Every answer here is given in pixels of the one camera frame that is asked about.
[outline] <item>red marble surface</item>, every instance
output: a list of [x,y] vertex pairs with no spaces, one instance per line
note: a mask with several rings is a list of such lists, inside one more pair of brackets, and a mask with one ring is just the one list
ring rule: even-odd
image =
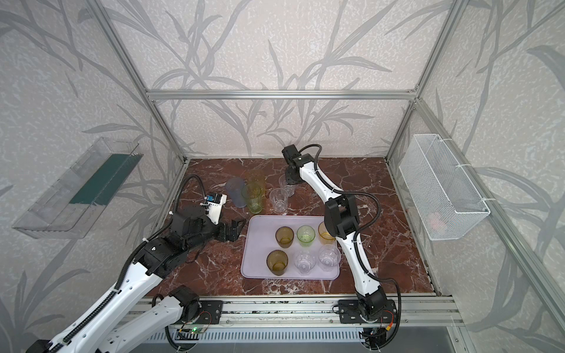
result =
[[[363,247],[369,263],[379,277],[395,278],[403,293],[433,292],[428,275],[410,233],[400,201],[383,158],[322,158],[319,162],[324,173],[344,190],[363,190],[376,195],[383,214],[363,234]],[[233,176],[244,178],[247,169],[260,168],[267,176],[267,192],[279,187],[284,173],[283,158],[269,159],[193,159],[187,173],[199,175],[207,192],[225,193],[224,185]],[[195,184],[187,186],[179,209],[200,201]],[[358,199],[361,224],[375,214],[376,206],[364,198]],[[277,214],[265,198],[261,214]],[[312,188],[303,183],[289,198],[288,215],[323,216],[324,205]],[[223,221],[252,216],[247,208],[237,208],[228,198],[224,205]],[[278,280],[244,278],[240,272],[245,246],[244,227],[236,242],[210,241],[195,262],[183,264],[173,271],[149,295],[168,294],[179,285],[186,285],[199,295],[252,295],[252,294],[352,294],[355,286],[347,260],[342,256],[340,275],[335,280]],[[188,255],[192,260],[196,251]],[[387,293],[395,293],[394,286],[384,283]]]

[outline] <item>lavender tray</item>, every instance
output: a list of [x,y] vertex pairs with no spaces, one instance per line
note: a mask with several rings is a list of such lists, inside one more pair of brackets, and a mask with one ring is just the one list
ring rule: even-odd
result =
[[[318,261],[320,242],[318,226],[324,221],[323,216],[271,216],[257,215],[249,221],[245,240],[244,258],[241,263],[241,274],[246,278],[285,278],[299,280],[334,280],[340,275],[339,267],[330,272],[322,271]],[[296,237],[296,231],[302,225],[309,225],[316,231],[316,238],[309,247],[302,247]],[[294,231],[294,241],[287,249],[283,249],[275,239],[278,228],[288,226]],[[267,267],[267,255],[273,250],[283,250],[288,256],[288,267],[282,276],[275,276]],[[294,254],[301,249],[312,251],[316,257],[316,266],[306,275],[300,274],[294,266]]]

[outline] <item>leaf pattern wallpaper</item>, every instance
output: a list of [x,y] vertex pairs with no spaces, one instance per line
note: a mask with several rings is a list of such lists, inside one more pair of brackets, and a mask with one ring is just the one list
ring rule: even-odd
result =
[[[424,92],[562,289],[564,38],[563,1],[470,1]],[[436,284],[456,298],[475,346],[565,352],[565,338],[487,221],[457,241],[428,239],[398,172],[414,133],[429,133],[417,114],[393,154],[393,174]]]
[[[77,318],[151,231],[181,159],[81,2],[0,1],[0,346],[20,353]],[[100,136],[143,154],[84,239],[13,222]]]
[[[150,89],[413,89],[451,0],[104,0]],[[187,156],[384,156],[405,101],[158,102]]]

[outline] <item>white mesh basket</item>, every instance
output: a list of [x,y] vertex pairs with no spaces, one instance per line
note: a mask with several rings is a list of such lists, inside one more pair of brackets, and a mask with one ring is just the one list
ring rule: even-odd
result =
[[413,135],[399,168],[431,240],[460,239],[490,214],[439,135]]

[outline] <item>robotic arm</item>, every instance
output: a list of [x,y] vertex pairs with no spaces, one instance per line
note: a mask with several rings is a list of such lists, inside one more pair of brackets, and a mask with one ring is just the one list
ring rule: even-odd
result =
[[[384,311],[396,313],[394,316],[397,321],[392,335],[384,344],[379,341],[377,345],[383,347],[392,340],[398,330],[400,294],[397,285],[397,311],[394,301],[386,297],[380,280],[371,271],[367,255],[358,237],[360,230],[366,227],[366,225],[359,226],[355,199],[355,194],[359,192],[343,191],[329,180],[317,168],[318,155],[314,159],[310,154],[301,154],[294,145],[285,147],[282,154],[289,165],[286,170],[287,183],[307,182],[316,191],[325,204],[325,226],[328,232],[337,238],[351,267],[358,301],[356,301],[357,307],[351,308],[349,303],[349,307],[344,309],[351,309],[351,313],[358,314],[368,323],[378,320]],[[199,182],[204,202],[200,206],[189,206],[178,211],[180,194],[191,178],[196,178]],[[187,287],[180,286],[151,310],[119,329],[114,329],[149,290],[157,286],[186,260],[189,251],[199,247],[201,249],[210,239],[223,242],[237,240],[245,220],[232,220],[229,225],[219,222],[221,207],[225,201],[226,195],[215,193],[206,195],[198,176],[185,177],[173,201],[169,222],[149,239],[144,239],[143,243],[134,250],[116,284],[67,329],[50,341],[36,341],[26,352],[127,353],[162,327],[179,320],[186,324],[198,323],[197,320],[202,313],[199,297]],[[169,228],[166,236],[157,237]],[[377,335],[363,333],[363,336],[375,340],[377,337],[386,338],[380,333]]]
[[329,234],[337,238],[347,258],[359,299],[357,311],[363,320],[375,322],[387,307],[396,312],[394,301],[386,297],[383,287],[371,271],[361,238],[355,236],[360,228],[355,195],[338,188],[324,172],[317,169],[317,161],[310,154],[301,154],[294,145],[285,147],[282,155],[289,165],[285,172],[286,182],[307,182],[325,204],[324,223]]

